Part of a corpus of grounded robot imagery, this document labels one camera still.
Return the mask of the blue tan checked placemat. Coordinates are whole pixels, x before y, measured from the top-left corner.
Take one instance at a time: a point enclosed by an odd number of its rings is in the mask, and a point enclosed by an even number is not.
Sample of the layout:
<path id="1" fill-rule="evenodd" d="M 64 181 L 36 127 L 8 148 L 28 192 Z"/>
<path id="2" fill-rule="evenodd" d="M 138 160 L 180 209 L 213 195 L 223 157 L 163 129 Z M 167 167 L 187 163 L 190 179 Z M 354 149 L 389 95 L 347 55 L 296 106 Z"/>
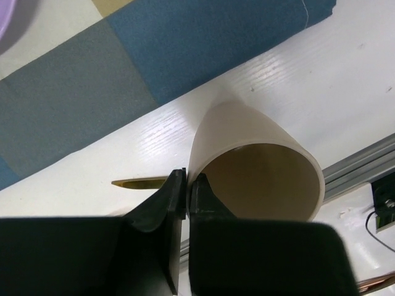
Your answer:
<path id="1" fill-rule="evenodd" d="M 16 1 L 1 2 L 1 39 Z M 335 1 L 41 1 L 1 54 L 1 188 L 271 50 Z"/>

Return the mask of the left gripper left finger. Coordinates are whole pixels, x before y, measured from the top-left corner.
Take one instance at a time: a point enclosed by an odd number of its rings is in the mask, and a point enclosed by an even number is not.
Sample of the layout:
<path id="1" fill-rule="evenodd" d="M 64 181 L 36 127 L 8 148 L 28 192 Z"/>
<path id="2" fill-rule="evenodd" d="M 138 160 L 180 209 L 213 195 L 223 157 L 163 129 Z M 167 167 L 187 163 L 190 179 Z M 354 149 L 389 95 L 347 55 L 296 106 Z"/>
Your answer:
<path id="1" fill-rule="evenodd" d="M 1 219 L 2 295 L 176 295 L 186 172 L 121 216 Z"/>

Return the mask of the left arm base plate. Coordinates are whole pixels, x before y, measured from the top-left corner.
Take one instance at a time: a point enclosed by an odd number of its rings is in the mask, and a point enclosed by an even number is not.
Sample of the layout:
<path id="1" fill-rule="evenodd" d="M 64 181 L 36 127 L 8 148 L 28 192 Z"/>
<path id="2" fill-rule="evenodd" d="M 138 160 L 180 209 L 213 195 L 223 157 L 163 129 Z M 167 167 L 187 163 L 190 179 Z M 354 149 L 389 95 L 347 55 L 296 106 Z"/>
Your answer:
<path id="1" fill-rule="evenodd" d="M 394 174 L 372 183 L 376 232 L 394 224 Z"/>

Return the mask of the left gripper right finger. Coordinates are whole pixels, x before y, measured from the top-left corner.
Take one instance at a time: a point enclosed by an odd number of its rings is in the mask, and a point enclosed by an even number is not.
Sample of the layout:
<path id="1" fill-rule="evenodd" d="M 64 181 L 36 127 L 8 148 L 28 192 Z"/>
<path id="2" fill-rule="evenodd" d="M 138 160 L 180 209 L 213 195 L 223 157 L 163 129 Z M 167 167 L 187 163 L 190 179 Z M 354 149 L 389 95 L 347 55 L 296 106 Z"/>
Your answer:
<path id="1" fill-rule="evenodd" d="M 189 203 L 193 295 L 357 295 L 344 244 L 321 223 L 235 217 L 200 174 Z"/>

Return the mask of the beige paper cup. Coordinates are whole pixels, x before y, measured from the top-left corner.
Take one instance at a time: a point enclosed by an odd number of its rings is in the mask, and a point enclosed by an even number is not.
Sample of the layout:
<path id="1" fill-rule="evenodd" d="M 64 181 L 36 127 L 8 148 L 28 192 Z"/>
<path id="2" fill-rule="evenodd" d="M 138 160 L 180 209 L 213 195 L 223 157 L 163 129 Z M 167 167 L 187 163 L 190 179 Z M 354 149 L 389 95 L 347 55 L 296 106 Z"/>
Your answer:
<path id="1" fill-rule="evenodd" d="M 201 173 L 238 218 L 311 221 L 325 195 L 318 161 L 280 125 L 238 101 L 212 107 L 198 126 L 188 184 Z"/>

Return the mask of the purple plate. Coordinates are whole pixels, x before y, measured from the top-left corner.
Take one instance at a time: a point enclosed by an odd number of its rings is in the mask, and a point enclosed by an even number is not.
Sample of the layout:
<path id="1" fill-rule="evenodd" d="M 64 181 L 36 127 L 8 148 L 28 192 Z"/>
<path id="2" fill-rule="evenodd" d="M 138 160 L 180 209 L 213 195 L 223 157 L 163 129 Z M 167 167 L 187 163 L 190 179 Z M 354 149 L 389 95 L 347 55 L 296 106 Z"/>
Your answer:
<path id="1" fill-rule="evenodd" d="M 10 24 L 1 39 L 1 54 L 14 46 L 27 32 L 28 28 L 34 21 L 40 6 L 40 0 L 16 1 Z"/>

